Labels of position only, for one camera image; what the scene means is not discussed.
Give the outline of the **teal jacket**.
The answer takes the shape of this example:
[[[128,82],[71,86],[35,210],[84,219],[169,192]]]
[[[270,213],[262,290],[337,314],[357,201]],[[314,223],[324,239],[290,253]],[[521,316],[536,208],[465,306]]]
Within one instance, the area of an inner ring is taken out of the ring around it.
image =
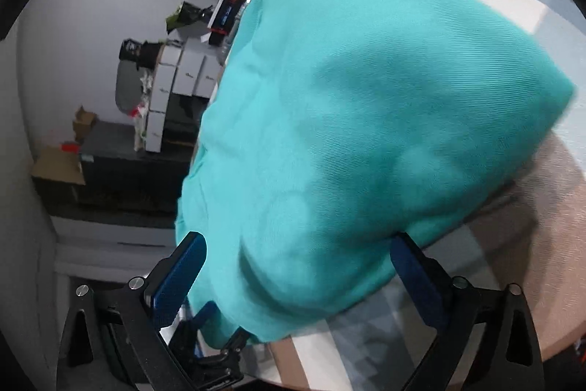
[[[205,237],[205,341],[273,342],[387,284],[393,233],[455,228],[573,96],[533,38],[477,0],[251,0],[178,205]]]

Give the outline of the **black cabinet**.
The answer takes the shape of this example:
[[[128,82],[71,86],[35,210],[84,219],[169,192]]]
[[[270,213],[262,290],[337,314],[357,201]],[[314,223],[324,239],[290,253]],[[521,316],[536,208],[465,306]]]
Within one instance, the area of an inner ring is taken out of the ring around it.
[[[31,177],[51,216],[170,228],[192,151],[165,142],[159,153],[136,152],[131,126],[99,121],[78,151],[44,149]]]

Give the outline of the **cardboard box on cabinet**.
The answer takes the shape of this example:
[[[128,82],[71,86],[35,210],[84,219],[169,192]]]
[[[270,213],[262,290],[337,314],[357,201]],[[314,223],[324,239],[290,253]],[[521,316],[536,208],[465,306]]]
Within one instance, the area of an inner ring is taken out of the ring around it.
[[[94,112],[85,110],[82,106],[78,107],[73,120],[74,140],[82,143],[96,121],[97,115]]]

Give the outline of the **white drawer desk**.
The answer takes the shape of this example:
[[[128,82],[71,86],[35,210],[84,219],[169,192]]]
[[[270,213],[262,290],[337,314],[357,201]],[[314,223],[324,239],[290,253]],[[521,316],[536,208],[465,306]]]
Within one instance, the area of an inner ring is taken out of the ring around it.
[[[145,69],[143,94],[133,109],[134,149],[159,153],[165,143],[193,146],[220,65],[200,38],[167,39],[154,70]]]

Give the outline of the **black red shoe box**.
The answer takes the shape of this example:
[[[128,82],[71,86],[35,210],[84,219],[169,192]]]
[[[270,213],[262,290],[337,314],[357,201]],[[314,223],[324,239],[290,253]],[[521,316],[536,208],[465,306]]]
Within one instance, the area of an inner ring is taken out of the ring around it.
[[[236,16],[245,8],[250,0],[219,0],[212,17],[209,18],[208,29],[215,34],[226,36],[235,23]]]

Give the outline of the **silver suitcase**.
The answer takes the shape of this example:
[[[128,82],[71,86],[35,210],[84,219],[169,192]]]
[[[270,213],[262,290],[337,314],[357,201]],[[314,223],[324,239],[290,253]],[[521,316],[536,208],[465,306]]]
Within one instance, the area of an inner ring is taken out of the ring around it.
[[[229,57],[229,52],[233,47],[233,41],[237,34],[238,27],[240,26],[241,17],[249,5],[251,0],[244,0],[243,4],[238,9],[236,16],[234,17],[233,26],[231,27],[229,33],[225,36],[222,40],[222,44],[220,45],[219,53],[218,53],[218,62],[221,66],[226,65],[227,58]]]

